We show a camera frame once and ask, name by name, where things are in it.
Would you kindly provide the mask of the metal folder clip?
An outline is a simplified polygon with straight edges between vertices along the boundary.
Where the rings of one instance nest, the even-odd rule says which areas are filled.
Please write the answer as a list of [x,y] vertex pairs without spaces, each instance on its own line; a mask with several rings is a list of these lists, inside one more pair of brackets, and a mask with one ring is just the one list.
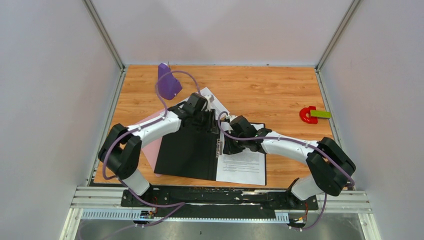
[[222,142],[220,139],[216,140],[216,158],[222,154]]

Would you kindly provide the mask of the printed white paper sheet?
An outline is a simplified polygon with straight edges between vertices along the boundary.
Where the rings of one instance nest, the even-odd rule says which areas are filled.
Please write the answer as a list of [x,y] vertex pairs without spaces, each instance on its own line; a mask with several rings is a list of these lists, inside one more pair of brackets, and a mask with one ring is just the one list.
[[220,152],[217,158],[217,182],[265,186],[267,183],[266,155],[248,148],[236,154],[225,154],[225,136],[220,134]]

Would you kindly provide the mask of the red folder with black inside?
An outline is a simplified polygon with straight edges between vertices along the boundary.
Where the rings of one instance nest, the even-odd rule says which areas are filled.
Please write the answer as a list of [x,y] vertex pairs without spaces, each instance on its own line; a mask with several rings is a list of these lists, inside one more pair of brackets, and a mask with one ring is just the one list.
[[[263,123],[253,123],[263,128]],[[154,173],[216,181],[216,144],[218,134],[196,132],[189,126],[162,138]]]

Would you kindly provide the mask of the pink clipboard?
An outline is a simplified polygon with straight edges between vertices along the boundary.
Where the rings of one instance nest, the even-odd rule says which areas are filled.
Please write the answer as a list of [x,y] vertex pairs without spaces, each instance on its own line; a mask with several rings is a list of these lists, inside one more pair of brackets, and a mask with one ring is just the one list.
[[141,149],[144,156],[146,157],[147,162],[149,163],[153,171],[155,171],[161,143],[162,143],[162,137],[152,141],[151,143],[147,144],[145,147]]

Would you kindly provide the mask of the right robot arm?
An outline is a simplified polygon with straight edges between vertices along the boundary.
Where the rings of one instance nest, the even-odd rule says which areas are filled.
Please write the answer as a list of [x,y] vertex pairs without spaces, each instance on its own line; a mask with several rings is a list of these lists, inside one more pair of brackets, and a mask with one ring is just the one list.
[[225,154],[248,149],[290,158],[308,167],[310,174],[295,179],[287,189],[285,201],[292,209],[315,195],[337,197],[347,185],[355,185],[352,175],[356,165],[332,138],[312,141],[289,137],[266,127],[257,128],[244,116],[227,112],[218,117],[218,126],[224,135]]

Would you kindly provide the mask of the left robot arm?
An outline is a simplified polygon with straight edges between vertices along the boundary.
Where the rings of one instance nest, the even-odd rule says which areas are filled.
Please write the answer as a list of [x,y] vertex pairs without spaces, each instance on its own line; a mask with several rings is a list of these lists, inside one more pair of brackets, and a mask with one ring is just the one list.
[[213,95],[194,92],[148,121],[128,127],[114,125],[98,153],[99,160],[134,192],[135,202],[142,207],[152,203],[153,193],[138,169],[140,154],[158,139],[162,139],[159,167],[165,174],[211,179],[220,138],[213,101]]

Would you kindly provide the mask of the purple plastic stand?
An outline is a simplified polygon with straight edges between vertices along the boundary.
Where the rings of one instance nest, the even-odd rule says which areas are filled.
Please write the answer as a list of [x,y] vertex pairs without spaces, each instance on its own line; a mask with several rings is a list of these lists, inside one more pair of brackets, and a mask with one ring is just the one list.
[[166,63],[158,65],[157,80],[158,93],[165,100],[174,99],[183,89],[180,81],[174,77]]

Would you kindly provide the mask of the red magnet shaped toy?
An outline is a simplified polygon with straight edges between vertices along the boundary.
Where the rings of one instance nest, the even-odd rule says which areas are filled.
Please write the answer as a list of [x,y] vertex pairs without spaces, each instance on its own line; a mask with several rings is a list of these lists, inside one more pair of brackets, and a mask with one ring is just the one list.
[[315,116],[312,116],[311,114],[312,110],[316,110],[316,107],[308,106],[308,107],[302,108],[299,111],[299,117],[304,123],[316,125],[318,123],[318,118]]

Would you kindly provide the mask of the green rectangular block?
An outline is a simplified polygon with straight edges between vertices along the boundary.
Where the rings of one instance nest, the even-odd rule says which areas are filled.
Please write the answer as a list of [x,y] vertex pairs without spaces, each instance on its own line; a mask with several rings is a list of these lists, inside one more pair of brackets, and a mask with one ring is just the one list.
[[311,110],[310,116],[321,119],[331,119],[332,114],[329,111]]

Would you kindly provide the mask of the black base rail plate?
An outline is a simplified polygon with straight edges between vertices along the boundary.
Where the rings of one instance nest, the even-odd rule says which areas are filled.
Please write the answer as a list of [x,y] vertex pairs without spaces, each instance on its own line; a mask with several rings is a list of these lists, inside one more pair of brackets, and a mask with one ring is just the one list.
[[166,216],[174,204],[183,202],[173,217],[204,219],[274,219],[276,210],[305,213],[319,208],[315,196],[300,201],[284,189],[154,185],[141,200],[123,191],[121,206],[142,208],[144,202],[159,205],[157,217]]

